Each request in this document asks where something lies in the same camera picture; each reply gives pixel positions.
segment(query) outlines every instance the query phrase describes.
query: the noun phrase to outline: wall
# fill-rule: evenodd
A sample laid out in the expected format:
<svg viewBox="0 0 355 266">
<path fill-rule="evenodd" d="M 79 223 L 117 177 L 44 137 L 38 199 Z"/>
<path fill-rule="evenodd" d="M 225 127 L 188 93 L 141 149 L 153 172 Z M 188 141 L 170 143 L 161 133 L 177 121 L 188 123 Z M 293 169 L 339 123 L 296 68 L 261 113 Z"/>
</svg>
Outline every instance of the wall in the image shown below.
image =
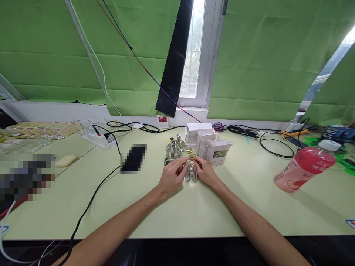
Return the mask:
<svg viewBox="0 0 355 266">
<path fill-rule="evenodd" d="M 92 122 L 102 122 L 105 120 L 121 121 L 119 116 L 111 116 L 106 106 L 87 105 L 82 103 L 52 103 L 52 102 L 28 102 L 15 100 L 1 100 L 0 108 L 10 115 L 15 121 L 41 121 L 41 122 L 67 122 L 74 119 L 89 119 Z M 246 126 L 266 128 L 266 129 L 282 129 L 286 122 L 275 121 L 243 121 L 243 120 L 225 120 L 225 119 L 208 119 L 208 108 L 184 107 L 184 110 L 192 114 L 201 122 L 226 124 L 242 124 Z M 143 122 L 156 126 L 156 117 L 148 116 L 123 116 L 123 123 Z M 185 114 L 180 109 L 176 110 L 175 118 L 169 119 L 170 126 L 185 126 L 186 123 L 197 122 L 192 117 Z"/>
</svg>

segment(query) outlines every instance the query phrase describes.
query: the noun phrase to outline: window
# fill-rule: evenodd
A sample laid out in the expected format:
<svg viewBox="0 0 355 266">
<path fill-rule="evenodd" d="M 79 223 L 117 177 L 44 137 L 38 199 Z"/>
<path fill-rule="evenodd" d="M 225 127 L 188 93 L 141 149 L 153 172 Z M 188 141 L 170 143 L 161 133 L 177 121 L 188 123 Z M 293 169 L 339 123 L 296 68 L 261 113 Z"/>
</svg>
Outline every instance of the window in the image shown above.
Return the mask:
<svg viewBox="0 0 355 266">
<path fill-rule="evenodd" d="M 224 0 L 194 0 L 185 66 L 179 96 L 180 106 L 206 107 L 211 76 L 216 64 L 224 16 Z"/>
<path fill-rule="evenodd" d="M 205 0 L 195 0 L 193 2 L 189 40 L 187 42 L 185 66 L 180 90 L 180 97 L 183 98 L 195 98 L 197 94 L 204 4 Z"/>
<path fill-rule="evenodd" d="M 320 91 L 321 87 L 323 86 L 324 82 L 339 64 L 339 62 L 343 59 L 345 54 L 350 49 L 351 45 L 355 42 L 355 26 L 352 30 L 348 33 L 345 37 L 339 48 L 335 51 L 333 56 L 330 58 L 328 63 L 319 73 L 318 77 L 314 80 L 310 88 L 308 89 L 306 95 L 304 96 L 303 101 L 300 104 L 299 111 L 306 111 L 307 108 L 310 106 L 311 102 L 313 101 L 316 94 Z"/>
</svg>

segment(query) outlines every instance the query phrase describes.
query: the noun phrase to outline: pink drink bottle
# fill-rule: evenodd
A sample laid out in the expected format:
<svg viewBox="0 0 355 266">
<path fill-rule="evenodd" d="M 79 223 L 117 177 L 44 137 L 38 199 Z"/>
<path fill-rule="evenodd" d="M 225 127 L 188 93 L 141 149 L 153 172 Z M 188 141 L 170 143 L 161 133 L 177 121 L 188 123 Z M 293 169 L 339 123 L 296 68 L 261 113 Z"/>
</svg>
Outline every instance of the pink drink bottle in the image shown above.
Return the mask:
<svg viewBox="0 0 355 266">
<path fill-rule="evenodd" d="M 337 161 L 334 151 L 341 145 L 331 140 L 322 140 L 318 147 L 306 147 L 300 150 L 286 168 L 274 177 L 278 187 L 293 193 L 317 174 L 322 173 Z"/>
</svg>

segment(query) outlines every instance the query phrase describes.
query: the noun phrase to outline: perfume bottle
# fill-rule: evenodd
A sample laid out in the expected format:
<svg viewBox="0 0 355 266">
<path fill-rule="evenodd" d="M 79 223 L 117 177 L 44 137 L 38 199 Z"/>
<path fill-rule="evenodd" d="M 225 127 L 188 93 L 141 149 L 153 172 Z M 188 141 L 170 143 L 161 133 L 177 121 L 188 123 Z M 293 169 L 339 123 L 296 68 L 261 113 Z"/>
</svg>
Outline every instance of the perfume bottle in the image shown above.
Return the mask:
<svg viewBox="0 0 355 266">
<path fill-rule="evenodd" d="M 185 162 L 183 165 L 181 165 L 181 169 L 184 168 L 184 166 L 188 164 L 187 166 L 187 172 L 186 175 L 184 176 L 184 181 L 189 182 L 189 181 L 196 181 L 197 180 L 197 169 L 194 161 Z"/>
<path fill-rule="evenodd" d="M 181 158 L 182 153 L 180 151 L 180 149 L 176 146 L 175 142 L 172 142 L 173 145 L 171 146 L 171 148 L 174 150 L 174 158 Z"/>
<path fill-rule="evenodd" d="M 170 150 L 169 156 L 167 156 L 164 160 L 164 166 L 168 165 L 169 163 L 171 163 L 174 160 L 174 150 Z"/>
<path fill-rule="evenodd" d="M 169 153 L 169 151 L 171 150 L 171 145 L 172 145 L 173 141 L 174 141 L 174 138 L 170 138 L 170 143 L 165 148 L 166 153 Z"/>
<path fill-rule="evenodd" d="M 185 141 L 181 140 L 180 134 L 177 134 L 176 136 L 177 136 L 176 145 L 178 146 L 181 152 L 184 152 L 186 148 Z"/>
</svg>

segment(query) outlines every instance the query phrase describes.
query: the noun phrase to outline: human arm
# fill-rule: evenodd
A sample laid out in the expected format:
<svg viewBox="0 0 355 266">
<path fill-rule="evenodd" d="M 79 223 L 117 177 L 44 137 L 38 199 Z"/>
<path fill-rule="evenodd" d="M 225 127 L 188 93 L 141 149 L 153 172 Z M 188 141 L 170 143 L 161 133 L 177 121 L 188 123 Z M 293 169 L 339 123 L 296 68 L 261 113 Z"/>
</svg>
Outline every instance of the human arm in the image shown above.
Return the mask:
<svg viewBox="0 0 355 266">
<path fill-rule="evenodd" d="M 166 165 L 159 184 L 136 203 L 101 225 L 77 244 L 64 265 L 102 265 L 136 228 L 136 226 L 166 199 L 182 183 L 187 172 L 187 165 L 180 171 L 181 165 L 188 159 L 179 158 Z M 59 265 L 64 254 L 52 266 Z"/>
<path fill-rule="evenodd" d="M 310 266 L 308 261 L 268 221 L 238 198 L 218 178 L 211 162 L 199 157 L 197 174 L 210 186 L 230 209 L 237 223 L 254 248 L 273 266 Z"/>
</svg>

